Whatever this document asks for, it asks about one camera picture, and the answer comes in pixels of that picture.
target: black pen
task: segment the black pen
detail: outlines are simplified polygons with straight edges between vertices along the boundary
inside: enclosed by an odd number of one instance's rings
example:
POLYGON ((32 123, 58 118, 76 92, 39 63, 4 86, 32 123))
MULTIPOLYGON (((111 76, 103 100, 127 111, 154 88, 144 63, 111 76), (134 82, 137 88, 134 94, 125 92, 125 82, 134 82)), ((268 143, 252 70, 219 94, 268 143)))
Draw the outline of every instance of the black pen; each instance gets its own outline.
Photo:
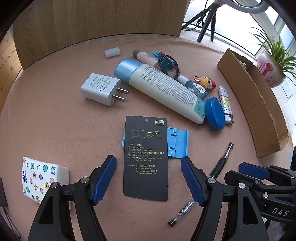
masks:
POLYGON ((225 164, 227 162, 227 159, 229 157, 229 154, 232 151, 232 149, 233 149, 233 142, 230 142, 229 145, 228 145, 228 147, 227 147, 227 151, 220 158, 220 160, 218 161, 217 165, 215 166, 215 168, 211 172, 211 175, 210 175, 211 178, 216 178, 219 175, 219 173, 222 171, 222 169, 225 166, 225 164))

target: red and white flower pot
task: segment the red and white flower pot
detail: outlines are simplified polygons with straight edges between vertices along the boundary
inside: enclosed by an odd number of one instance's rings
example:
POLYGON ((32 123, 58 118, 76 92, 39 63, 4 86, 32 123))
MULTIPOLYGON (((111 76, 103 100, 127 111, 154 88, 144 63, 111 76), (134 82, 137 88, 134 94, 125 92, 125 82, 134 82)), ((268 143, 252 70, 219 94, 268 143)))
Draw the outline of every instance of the red and white flower pot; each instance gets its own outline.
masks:
POLYGON ((257 59, 257 68, 270 88, 282 84, 286 77, 277 62, 267 51, 264 51, 257 59))

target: blue lid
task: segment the blue lid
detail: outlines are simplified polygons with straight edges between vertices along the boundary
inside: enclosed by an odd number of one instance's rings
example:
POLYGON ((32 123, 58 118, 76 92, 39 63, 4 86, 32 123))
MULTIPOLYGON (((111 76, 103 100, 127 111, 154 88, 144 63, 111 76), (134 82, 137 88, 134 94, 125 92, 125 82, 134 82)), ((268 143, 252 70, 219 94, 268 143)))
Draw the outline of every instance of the blue lid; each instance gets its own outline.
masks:
POLYGON ((210 126, 214 130, 220 130, 224 128, 224 112, 220 102, 216 97, 209 98, 205 102, 205 114, 210 126))
POLYGON ((114 70, 114 75, 118 79, 129 83, 130 77, 140 65, 142 65, 141 62, 134 60, 133 58, 126 58, 122 60, 119 65, 117 65, 116 69, 114 70))
MULTIPOLYGON (((167 127, 168 132, 168 156, 183 158, 188 156, 189 130, 181 131, 176 128, 167 127)), ((124 135, 121 142, 124 148, 124 135)))

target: clothing care icon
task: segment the clothing care icon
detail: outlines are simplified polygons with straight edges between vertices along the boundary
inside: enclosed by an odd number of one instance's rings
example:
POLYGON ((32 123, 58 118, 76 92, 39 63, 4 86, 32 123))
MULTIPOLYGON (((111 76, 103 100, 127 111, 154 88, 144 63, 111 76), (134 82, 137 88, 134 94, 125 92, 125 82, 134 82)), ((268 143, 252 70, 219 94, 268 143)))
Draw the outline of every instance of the clothing care icon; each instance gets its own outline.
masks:
POLYGON ((146 138, 147 137, 147 131, 140 131, 140 138, 146 138))
POLYGON ((153 131, 148 131, 147 132, 147 137, 148 138, 154 138, 154 132, 153 131))
POLYGON ((155 132, 155 138, 161 138, 161 131, 155 132))
POLYGON ((138 130, 132 130, 131 131, 131 137, 132 138, 138 138, 139 137, 139 131, 138 130))

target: black card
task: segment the black card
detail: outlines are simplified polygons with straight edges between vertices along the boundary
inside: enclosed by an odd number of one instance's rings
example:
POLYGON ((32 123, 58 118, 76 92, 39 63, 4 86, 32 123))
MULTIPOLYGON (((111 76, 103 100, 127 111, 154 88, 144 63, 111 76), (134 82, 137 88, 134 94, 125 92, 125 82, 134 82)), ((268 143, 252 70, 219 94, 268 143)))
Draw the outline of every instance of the black card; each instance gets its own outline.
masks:
POLYGON ((135 198, 167 201, 166 119, 143 116, 126 117, 123 193, 135 198))

